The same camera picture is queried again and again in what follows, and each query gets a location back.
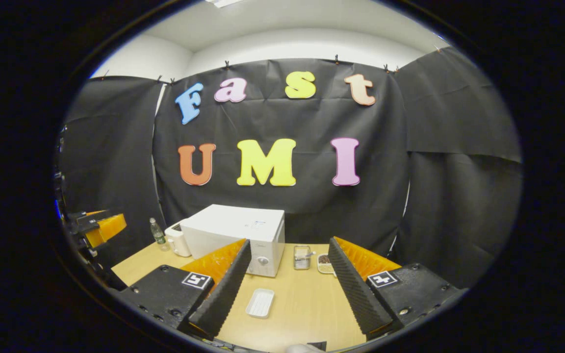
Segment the ceiling light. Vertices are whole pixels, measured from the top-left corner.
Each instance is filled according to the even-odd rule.
[[[242,0],[206,0],[208,2],[210,2],[211,4],[221,8],[224,6],[228,6],[231,4],[234,4],[235,2],[240,2]]]

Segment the black fabric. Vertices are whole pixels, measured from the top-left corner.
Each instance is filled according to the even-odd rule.
[[[59,168],[68,212],[123,212],[128,226],[98,251],[113,266],[154,241],[150,217],[165,223],[157,203],[151,138],[161,83],[135,77],[93,79],[65,119]]]
[[[407,149],[484,154],[521,162],[511,114],[491,81],[452,47],[402,67]]]
[[[294,71],[315,76],[316,94],[290,99],[285,78]],[[374,83],[371,106],[352,99],[343,79],[363,74]],[[220,83],[233,77],[247,80],[247,97],[238,103],[219,103],[213,95]],[[177,96],[195,83],[200,92],[200,114],[182,125]],[[336,158],[330,141],[355,138],[356,171],[353,187],[332,184]],[[268,183],[237,185],[241,151],[237,143],[255,139],[267,154],[274,141],[294,139],[292,172],[296,185]],[[180,177],[178,148],[193,145],[193,172],[202,170],[199,145],[214,143],[213,174],[209,183],[188,185]],[[155,120],[153,155],[159,198],[172,224],[211,203],[285,210],[288,243],[327,243],[334,235],[385,254],[402,217],[407,194],[406,126],[402,98],[392,74],[357,63],[328,60],[263,60],[233,65],[184,78],[164,93]]]
[[[471,287],[511,233],[522,165],[490,156],[411,152],[411,189],[394,261]]]

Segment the white microwave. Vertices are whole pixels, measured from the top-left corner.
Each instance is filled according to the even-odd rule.
[[[249,239],[248,273],[276,277],[284,251],[284,210],[211,205],[180,222],[186,244],[198,259],[238,239]]]

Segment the orange letter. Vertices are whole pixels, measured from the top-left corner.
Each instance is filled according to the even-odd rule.
[[[202,173],[200,175],[193,174],[191,168],[191,158],[195,151],[195,146],[181,146],[178,149],[180,154],[180,177],[189,185],[204,185],[208,183],[211,175],[213,175],[213,151],[215,145],[213,143],[204,143],[200,146],[202,152]]]
[[[350,90],[352,91],[352,99],[361,105],[373,105],[376,102],[376,98],[368,96],[367,87],[372,87],[372,81],[367,81],[363,78],[363,75],[356,74],[348,76],[343,79],[343,82],[350,84]]]

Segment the plastic bottle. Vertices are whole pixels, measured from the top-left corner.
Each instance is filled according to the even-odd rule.
[[[154,235],[154,239],[156,240],[156,243],[158,244],[160,250],[169,251],[170,247],[164,237],[164,233],[158,223],[156,223],[156,220],[153,218],[150,218],[150,229],[152,230],[152,235]]]

